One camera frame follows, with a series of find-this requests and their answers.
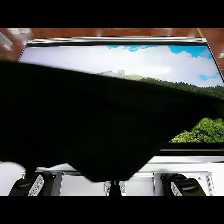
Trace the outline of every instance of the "brown wooden surface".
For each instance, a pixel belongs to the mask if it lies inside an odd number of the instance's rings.
[[[0,59],[17,61],[27,39],[55,37],[95,37],[95,36],[204,36],[214,53],[218,65],[224,73],[224,59],[219,58],[224,51],[223,28],[31,28],[32,34],[11,34],[7,29],[0,28],[13,45],[0,45]]]

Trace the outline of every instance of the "sky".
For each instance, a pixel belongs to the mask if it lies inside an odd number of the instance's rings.
[[[223,85],[207,46],[66,46],[27,48],[21,62],[101,73],[125,70],[169,82],[200,87]]]

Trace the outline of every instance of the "black border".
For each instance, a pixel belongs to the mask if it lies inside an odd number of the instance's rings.
[[[60,46],[97,46],[97,45],[181,45],[181,46],[207,46],[213,60],[215,61],[216,67],[218,68],[221,79],[224,82],[224,77],[222,76],[221,70],[215,60],[215,57],[211,51],[210,46],[207,42],[188,42],[183,40],[173,40],[166,42],[166,40],[154,41],[154,40],[142,40],[142,41],[101,41],[101,40],[87,40],[86,42],[66,42],[66,39],[71,38],[60,38],[60,40],[54,41],[53,39],[41,39],[38,43],[38,40],[34,40],[36,42],[28,42],[25,48],[29,47],[60,47]],[[168,143],[165,149],[160,150],[157,156],[224,156],[224,143]]]

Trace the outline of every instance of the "screen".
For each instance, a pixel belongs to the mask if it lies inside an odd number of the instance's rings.
[[[224,82],[208,46],[109,45],[26,48],[21,62],[165,85],[224,99]],[[224,121],[203,118],[171,143],[224,142]]]

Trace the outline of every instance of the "foliage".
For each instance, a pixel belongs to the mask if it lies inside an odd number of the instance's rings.
[[[206,94],[214,97],[224,99],[224,87],[198,87],[191,84],[186,84],[183,82],[172,83],[166,81],[160,81],[152,78],[143,78],[143,82],[148,82],[151,84],[159,84],[162,86],[167,86],[171,88],[186,90],[190,92],[197,92],[201,94]],[[217,120],[212,120],[209,118],[202,119],[190,132],[183,131],[176,137],[174,137],[170,142],[172,143],[215,143],[224,142],[224,121],[220,118]]]

